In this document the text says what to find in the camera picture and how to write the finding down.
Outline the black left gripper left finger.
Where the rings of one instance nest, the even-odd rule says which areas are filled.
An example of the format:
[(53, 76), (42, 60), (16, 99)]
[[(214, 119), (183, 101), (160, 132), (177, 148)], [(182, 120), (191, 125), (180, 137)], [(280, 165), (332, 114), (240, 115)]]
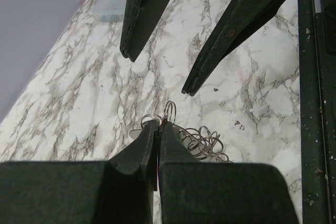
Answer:
[(152, 223), (157, 126), (105, 161), (1, 163), (1, 223)]

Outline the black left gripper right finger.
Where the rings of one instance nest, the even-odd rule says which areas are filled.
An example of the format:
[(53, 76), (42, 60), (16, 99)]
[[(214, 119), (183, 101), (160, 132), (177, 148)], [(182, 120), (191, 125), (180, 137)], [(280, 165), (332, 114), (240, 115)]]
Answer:
[(163, 223), (298, 223), (281, 172), (268, 164), (202, 163), (170, 122), (159, 130)]

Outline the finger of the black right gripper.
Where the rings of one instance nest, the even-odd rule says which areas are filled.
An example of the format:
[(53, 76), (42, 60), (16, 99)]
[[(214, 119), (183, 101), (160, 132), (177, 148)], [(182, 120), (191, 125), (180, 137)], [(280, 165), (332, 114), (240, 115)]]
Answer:
[(124, 58), (134, 62), (152, 35), (170, 0), (127, 0), (120, 41)]
[(182, 88), (194, 96), (217, 65), (272, 19), (286, 0), (231, 0), (199, 52)]

